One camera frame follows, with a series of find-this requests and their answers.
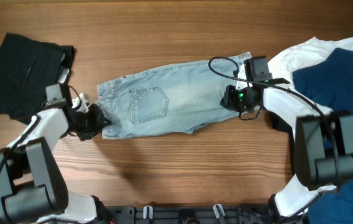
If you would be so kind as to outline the light blue denim shorts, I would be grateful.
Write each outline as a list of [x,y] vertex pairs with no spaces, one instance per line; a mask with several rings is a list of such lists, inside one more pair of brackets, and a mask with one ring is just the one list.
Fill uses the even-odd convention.
[[212,62],[200,60],[152,68],[97,86],[97,105],[111,124],[104,139],[128,139],[168,133],[191,134],[209,123],[236,117],[220,105],[233,71],[249,52]]

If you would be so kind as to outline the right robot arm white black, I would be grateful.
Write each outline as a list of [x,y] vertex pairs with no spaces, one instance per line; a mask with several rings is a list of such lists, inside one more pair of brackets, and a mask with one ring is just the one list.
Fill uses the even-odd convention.
[[246,83],[241,90],[227,86],[221,105],[239,114],[267,110],[275,129],[292,134],[294,174],[271,196],[268,216],[279,223],[297,220],[317,199],[353,179],[353,115],[316,105],[267,69],[250,69]]

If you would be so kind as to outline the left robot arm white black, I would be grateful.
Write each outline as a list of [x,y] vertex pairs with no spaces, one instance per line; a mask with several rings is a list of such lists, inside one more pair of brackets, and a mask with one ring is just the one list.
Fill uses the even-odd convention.
[[67,189],[52,153],[70,132],[89,140],[110,123],[82,99],[78,106],[69,96],[48,100],[22,134],[0,149],[0,223],[115,223],[99,198]]

